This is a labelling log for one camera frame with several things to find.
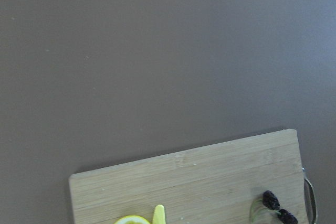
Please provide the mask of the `lemon slice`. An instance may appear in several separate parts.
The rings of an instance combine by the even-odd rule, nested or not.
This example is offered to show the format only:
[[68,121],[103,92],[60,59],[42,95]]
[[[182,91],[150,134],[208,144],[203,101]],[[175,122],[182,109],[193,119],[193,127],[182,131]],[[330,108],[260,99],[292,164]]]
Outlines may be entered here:
[[128,215],[118,219],[114,224],[150,224],[150,222],[137,215]]

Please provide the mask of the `dark red cherry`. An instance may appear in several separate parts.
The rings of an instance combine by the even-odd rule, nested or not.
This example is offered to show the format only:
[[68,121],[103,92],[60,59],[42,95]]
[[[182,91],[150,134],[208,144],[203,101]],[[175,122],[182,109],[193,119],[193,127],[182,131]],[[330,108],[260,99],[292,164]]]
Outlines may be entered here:
[[279,200],[272,191],[267,190],[267,191],[263,192],[262,203],[266,208],[268,208],[270,210],[279,210],[280,209]]

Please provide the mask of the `wooden cutting board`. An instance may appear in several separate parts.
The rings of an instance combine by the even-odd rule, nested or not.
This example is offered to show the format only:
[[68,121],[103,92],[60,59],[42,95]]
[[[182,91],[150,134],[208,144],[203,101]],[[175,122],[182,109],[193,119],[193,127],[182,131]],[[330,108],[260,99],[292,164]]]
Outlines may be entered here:
[[151,219],[159,204],[167,223],[248,223],[266,190],[299,223],[309,222],[292,129],[73,174],[69,187],[75,223]]

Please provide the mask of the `yellow plastic knife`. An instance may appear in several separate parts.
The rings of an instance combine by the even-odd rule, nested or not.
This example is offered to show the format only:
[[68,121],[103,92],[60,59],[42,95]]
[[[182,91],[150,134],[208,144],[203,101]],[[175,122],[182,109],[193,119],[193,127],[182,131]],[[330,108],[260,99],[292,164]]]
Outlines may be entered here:
[[166,224],[165,208],[163,205],[155,206],[152,224]]

